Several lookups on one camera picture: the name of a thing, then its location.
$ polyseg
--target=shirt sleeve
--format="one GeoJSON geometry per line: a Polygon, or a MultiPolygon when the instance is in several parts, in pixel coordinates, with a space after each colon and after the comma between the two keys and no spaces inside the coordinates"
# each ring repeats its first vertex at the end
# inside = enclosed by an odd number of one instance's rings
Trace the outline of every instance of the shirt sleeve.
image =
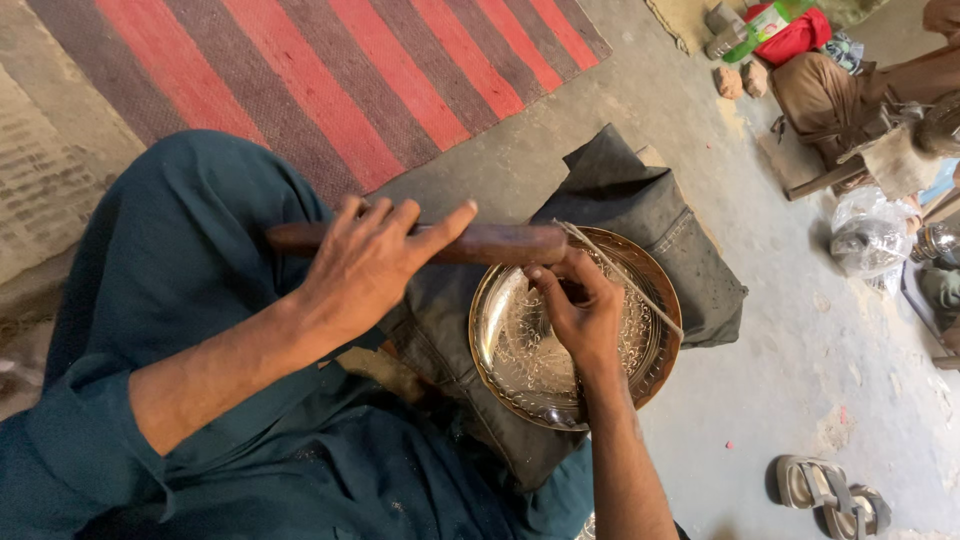
{"type": "Polygon", "coordinates": [[[960,47],[960,0],[930,0],[924,8],[924,29],[947,37],[960,47]]]}
{"type": "Polygon", "coordinates": [[[130,367],[84,356],[0,424],[0,537],[70,538],[116,506],[165,500],[163,459],[133,420],[130,367]]]}

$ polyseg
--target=sandal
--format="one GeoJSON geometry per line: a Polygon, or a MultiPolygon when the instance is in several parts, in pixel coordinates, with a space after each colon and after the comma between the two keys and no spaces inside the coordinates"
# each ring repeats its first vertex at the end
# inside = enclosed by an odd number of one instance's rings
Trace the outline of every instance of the sandal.
{"type": "Polygon", "coordinates": [[[850,493],[853,512],[824,506],[827,528],[834,540],[866,540],[867,535],[881,534],[890,527],[893,512],[874,488],[858,485],[850,493]]]}
{"type": "Polygon", "coordinates": [[[832,461],[785,455],[777,461],[777,484],[784,506],[807,509],[829,504],[853,512],[847,473],[832,461]]]}

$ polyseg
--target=black fabric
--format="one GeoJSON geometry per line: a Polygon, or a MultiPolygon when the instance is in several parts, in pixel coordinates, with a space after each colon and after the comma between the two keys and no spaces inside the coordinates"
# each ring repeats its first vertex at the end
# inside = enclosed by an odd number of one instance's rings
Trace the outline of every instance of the black fabric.
{"type": "MultiPolygon", "coordinates": [[[[620,234],[663,268],[680,300],[683,348],[736,341],[747,288],[720,258],[670,169],[647,167],[607,125],[564,158],[564,182],[533,217],[620,234]]],[[[468,344],[468,314],[483,266],[427,266],[404,303],[381,323],[403,360],[472,414],[469,431],[507,463],[518,489],[536,489],[583,433],[535,425],[503,406],[480,379],[468,344]]]]}

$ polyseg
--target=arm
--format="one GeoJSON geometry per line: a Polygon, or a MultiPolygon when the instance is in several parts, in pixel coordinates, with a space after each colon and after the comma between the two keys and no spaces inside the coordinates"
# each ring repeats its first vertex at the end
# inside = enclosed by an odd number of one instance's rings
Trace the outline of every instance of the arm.
{"type": "Polygon", "coordinates": [[[357,218],[348,197],[303,285],[200,345],[134,371],[130,405],[140,432],[165,455],[275,380],[369,330],[403,298],[406,283],[476,214],[460,205],[428,231],[408,236],[420,215],[380,199],[357,218]]]}
{"type": "Polygon", "coordinates": [[[356,219],[360,201],[348,199],[300,288],[196,347],[135,371],[110,353],[78,358],[0,424],[0,537],[72,538],[111,508],[169,499],[161,455],[373,326],[476,212],[461,205],[408,237],[417,205],[392,208],[382,199],[356,219]]]}
{"type": "Polygon", "coordinates": [[[579,250],[570,250],[550,270],[530,266],[525,272],[543,295],[554,332],[573,356],[584,385],[593,437],[597,537],[677,539],[617,352],[623,288],[579,250]],[[580,283],[587,301],[571,304],[558,277],[580,283]]]}

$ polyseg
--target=stone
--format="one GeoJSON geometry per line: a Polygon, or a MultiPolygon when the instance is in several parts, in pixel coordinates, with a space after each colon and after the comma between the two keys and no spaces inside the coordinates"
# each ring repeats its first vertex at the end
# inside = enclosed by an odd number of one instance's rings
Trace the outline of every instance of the stone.
{"type": "Polygon", "coordinates": [[[740,74],[728,67],[718,67],[713,72],[713,80],[717,84],[717,91],[727,99],[737,99],[743,95],[743,81],[740,74]]]}
{"type": "Polygon", "coordinates": [[[743,66],[743,87],[754,97],[763,97],[767,93],[767,68],[754,60],[743,66]]]}

